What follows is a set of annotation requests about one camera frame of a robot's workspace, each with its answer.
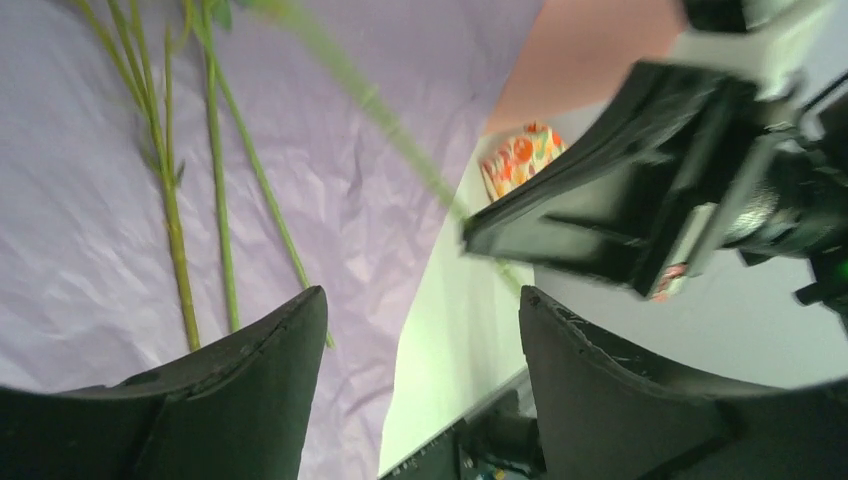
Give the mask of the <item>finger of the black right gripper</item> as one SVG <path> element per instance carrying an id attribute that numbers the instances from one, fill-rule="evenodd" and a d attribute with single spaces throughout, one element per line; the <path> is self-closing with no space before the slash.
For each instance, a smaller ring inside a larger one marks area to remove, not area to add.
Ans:
<path id="1" fill-rule="evenodd" d="M 571 147 L 467 221 L 465 251 L 650 296 L 668 267 L 755 230 L 722 202 L 759 134 L 757 93 L 726 72 L 637 63 Z"/>

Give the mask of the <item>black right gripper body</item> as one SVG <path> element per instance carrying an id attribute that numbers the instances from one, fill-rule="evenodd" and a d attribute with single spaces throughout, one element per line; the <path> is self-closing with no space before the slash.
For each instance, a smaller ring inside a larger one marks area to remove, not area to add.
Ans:
<path id="1" fill-rule="evenodd" d="M 718 249 L 748 266 L 776 257 L 804 259 L 813 282 L 796 290 L 803 306 L 821 305 L 847 321 L 847 96 L 821 110 L 824 134 L 811 141 L 786 131 L 763 138 L 730 180 L 718 217 L 689 260 L 689 274 Z"/>

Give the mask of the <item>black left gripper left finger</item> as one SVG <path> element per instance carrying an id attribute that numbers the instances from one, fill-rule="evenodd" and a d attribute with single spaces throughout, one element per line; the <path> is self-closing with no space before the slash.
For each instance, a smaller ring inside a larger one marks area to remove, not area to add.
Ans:
<path id="1" fill-rule="evenodd" d="M 112 386 L 3 388 L 5 479 L 294 479 L 327 331 L 309 288 L 240 331 Z"/>

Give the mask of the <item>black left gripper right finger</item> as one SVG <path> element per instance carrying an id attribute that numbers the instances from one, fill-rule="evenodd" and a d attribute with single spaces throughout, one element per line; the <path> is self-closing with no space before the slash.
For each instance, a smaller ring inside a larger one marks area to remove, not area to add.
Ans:
<path id="1" fill-rule="evenodd" d="M 526 286 L 519 311 L 551 479 L 843 479 L 847 384 L 695 369 Z"/>

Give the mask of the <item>pink purple wrapping paper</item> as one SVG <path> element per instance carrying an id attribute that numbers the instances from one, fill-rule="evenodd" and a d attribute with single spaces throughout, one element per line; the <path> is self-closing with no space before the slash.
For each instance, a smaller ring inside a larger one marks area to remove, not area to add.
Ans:
<path id="1" fill-rule="evenodd" d="M 456 185 L 538 1 L 312 1 Z M 398 343 L 444 209 L 298 39 L 249 12 L 216 48 L 335 348 L 299 475 L 372 479 Z M 146 139 L 96 34 L 66 1 L 1 5 L 1 382 L 113 384 L 187 353 Z"/>

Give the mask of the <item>yellow flower bunch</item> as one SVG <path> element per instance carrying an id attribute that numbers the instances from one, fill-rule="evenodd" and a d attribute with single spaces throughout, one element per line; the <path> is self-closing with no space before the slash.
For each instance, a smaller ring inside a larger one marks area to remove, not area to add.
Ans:
<path id="1" fill-rule="evenodd" d="M 302 288 L 310 288 L 312 283 L 307 270 L 288 229 L 279 202 L 259 159 L 252 136 L 235 101 L 226 75 L 221 69 L 216 52 L 216 29 L 228 30 L 232 25 L 229 2 L 183 2 L 184 22 L 180 34 L 173 35 L 170 31 L 164 34 L 164 67 L 159 82 L 154 80 L 152 61 L 138 2 L 129 2 L 127 10 L 123 10 L 116 1 L 108 2 L 107 6 L 112 22 L 110 26 L 106 26 L 100 20 L 89 2 L 77 1 L 74 5 L 79 9 L 108 54 L 112 65 L 129 93 L 133 110 L 140 116 L 142 125 L 146 129 L 146 138 L 141 144 L 140 155 L 148 170 L 155 177 L 160 192 L 168 250 L 189 350 L 199 350 L 201 341 L 187 262 L 184 228 L 178 202 L 178 189 L 184 176 L 184 166 L 176 159 L 175 88 L 172 68 L 172 60 L 175 54 L 189 39 L 197 41 L 203 57 L 206 126 L 212 161 L 220 266 L 230 332 L 238 331 L 241 323 L 232 258 L 225 166 L 219 120 L 218 103 L 220 101 L 225 102 L 229 108 L 236 129 L 243 141 L 245 153 L 261 195 L 278 231 L 283 248 L 289 256 L 296 278 Z"/>

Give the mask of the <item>pink flower stem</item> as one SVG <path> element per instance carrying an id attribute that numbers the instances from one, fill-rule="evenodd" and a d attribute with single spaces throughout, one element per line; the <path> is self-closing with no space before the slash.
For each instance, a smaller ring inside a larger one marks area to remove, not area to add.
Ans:
<path id="1" fill-rule="evenodd" d="M 403 156 L 427 190 L 438 199 L 448 216 L 460 227 L 468 225 L 471 212 L 466 202 L 443 177 L 431 156 L 402 125 L 376 84 L 370 82 L 345 49 L 298 1 L 246 1 L 245 7 L 269 22 L 291 31 L 323 66 L 340 88 L 362 109 L 388 142 Z"/>

